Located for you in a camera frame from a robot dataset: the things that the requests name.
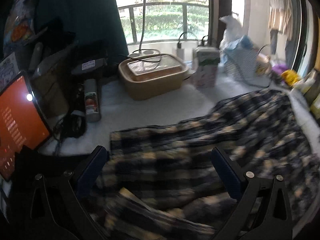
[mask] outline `dark green curtain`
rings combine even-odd
[[[39,0],[36,29],[59,17],[65,31],[76,33],[80,45],[103,40],[109,62],[121,62],[128,55],[116,0]]]

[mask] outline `spray can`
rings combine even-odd
[[[95,79],[87,79],[84,81],[84,104],[87,122],[97,122],[101,119],[97,81]]]

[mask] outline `plaid blanket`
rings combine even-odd
[[[111,160],[92,191],[103,207],[94,218],[110,239],[210,239],[236,205],[211,164],[215,146],[244,171],[281,174],[295,222],[318,191],[320,161],[280,91],[248,93],[203,117],[110,136]]]

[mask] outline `white mattress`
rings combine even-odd
[[[211,89],[197,90],[185,81],[178,90],[145,101],[134,101],[125,92],[119,80],[113,80],[102,87],[101,115],[97,123],[89,123],[87,132],[79,139],[68,138],[62,145],[60,156],[91,153],[97,145],[109,149],[109,134],[145,125],[169,125],[179,121],[203,116],[215,104],[223,99],[231,98],[257,90],[241,82],[235,82],[221,71],[216,86]],[[307,136],[312,152],[320,157],[320,128],[310,113],[288,92],[296,119]],[[52,141],[40,149],[40,152],[51,155],[56,142]],[[10,185],[4,185],[8,192]],[[309,212],[294,229],[294,236],[313,218],[319,207],[320,195]]]

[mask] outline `wall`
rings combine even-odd
[[[317,53],[315,69],[320,71],[320,19],[319,19],[319,41],[318,42],[319,42],[319,45],[318,45],[318,53]]]
[[[264,46],[269,21],[269,0],[251,0],[248,36],[258,46]]]
[[[262,47],[270,44],[270,31],[268,30],[268,22],[270,15],[269,0],[251,0],[250,20],[248,36],[258,46]],[[287,37],[279,34],[277,55],[280,59],[285,59],[285,44]],[[263,50],[264,54],[270,53],[270,48]]]

